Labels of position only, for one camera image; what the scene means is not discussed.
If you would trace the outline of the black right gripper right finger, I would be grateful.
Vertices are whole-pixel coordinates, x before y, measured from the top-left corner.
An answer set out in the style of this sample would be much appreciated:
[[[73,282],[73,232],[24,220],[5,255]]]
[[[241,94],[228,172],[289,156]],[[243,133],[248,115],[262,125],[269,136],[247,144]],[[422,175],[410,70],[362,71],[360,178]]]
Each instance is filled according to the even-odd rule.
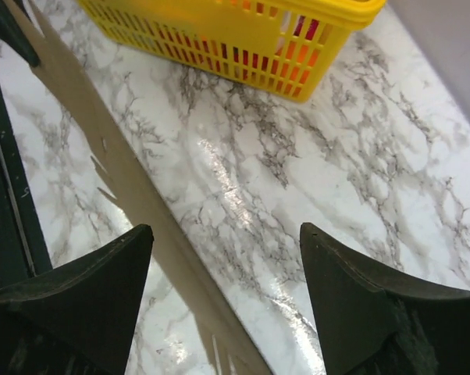
[[[305,279],[329,374],[470,374],[470,291],[413,277],[312,223]]]

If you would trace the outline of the brown cardboard box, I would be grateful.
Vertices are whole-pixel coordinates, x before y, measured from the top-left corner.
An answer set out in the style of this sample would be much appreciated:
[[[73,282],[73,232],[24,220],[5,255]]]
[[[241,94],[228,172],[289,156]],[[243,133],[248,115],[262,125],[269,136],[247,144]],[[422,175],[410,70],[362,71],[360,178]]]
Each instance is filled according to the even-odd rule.
[[[145,267],[162,271],[166,290],[177,294],[187,306],[187,310],[180,311],[171,305],[164,309],[151,307],[151,303],[158,304],[159,297],[147,292],[138,318],[136,350],[145,346],[145,327],[164,323],[162,332],[170,337],[161,345],[179,360],[174,372],[186,373],[193,361],[180,343],[180,321],[191,316],[214,370],[221,374],[270,374],[269,365],[151,182],[76,56],[37,6],[31,7],[37,21],[31,23],[15,2],[3,4],[40,59],[32,72],[84,132],[94,155],[94,168],[107,186],[103,195],[134,226],[151,227],[152,259],[145,262]]]

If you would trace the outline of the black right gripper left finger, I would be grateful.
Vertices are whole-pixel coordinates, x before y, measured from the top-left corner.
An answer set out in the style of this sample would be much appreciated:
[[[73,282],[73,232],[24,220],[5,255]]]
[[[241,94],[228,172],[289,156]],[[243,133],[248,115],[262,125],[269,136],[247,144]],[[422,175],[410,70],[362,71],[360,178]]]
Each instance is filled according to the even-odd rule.
[[[123,374],[152,228],[0,290],[0,374]]]

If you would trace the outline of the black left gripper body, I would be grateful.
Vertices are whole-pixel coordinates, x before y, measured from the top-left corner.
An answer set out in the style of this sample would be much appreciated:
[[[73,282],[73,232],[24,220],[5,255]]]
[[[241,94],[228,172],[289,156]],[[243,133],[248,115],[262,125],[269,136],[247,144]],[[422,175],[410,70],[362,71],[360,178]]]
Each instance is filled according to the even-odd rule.
[[[51,269],[0,86],[0,289]]]

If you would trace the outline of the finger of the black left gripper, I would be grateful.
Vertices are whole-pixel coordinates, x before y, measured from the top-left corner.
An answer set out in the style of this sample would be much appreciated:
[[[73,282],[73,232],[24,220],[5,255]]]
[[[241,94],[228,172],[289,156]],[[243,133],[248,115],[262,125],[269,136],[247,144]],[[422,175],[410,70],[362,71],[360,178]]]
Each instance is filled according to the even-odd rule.
[[[15,50],[30,66],[37,67],[40,59],[16,22],[9,7],[0,0],[0,39]]]

